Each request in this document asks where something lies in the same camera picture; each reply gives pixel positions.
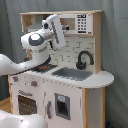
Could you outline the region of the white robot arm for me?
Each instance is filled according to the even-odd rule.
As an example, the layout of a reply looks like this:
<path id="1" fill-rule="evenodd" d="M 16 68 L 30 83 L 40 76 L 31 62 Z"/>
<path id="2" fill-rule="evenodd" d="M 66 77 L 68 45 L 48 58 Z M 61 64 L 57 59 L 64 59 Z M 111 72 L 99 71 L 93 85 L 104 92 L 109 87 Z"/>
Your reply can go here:
<path id="1" fill-rule="evenodd" d="M 54 50 L 65 46 L 62 28 L 59 16 L 53 14 L 42 21 L 41 29 L 23 35 L 22 47 L 29 49 L 31 56 L 24 62 L 15 63 L 0 54 L 0 76 L 19 74 L 47 65 L 51 60 L 47 43 L 50 42 Z M 46 122 L 39 114 L 17 115 L 0 110 L 0 128 L 46 128 Z"/>

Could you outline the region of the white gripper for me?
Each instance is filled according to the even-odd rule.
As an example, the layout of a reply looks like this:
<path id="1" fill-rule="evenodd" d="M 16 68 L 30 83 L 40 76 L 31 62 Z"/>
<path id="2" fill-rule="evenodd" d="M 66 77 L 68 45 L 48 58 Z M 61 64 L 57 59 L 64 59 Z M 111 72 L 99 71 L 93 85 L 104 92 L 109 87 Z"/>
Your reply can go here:
<path id="1" fill-rule="evenodd" d="M 43 35 L 44 39 L 51 42 L 51 47 L 54 50 L 64 47 L 65 38 L 59 16 L 57 14 L 50 15 L 46 18 L 46 23 L 48 24 L 50 31 Z"/>

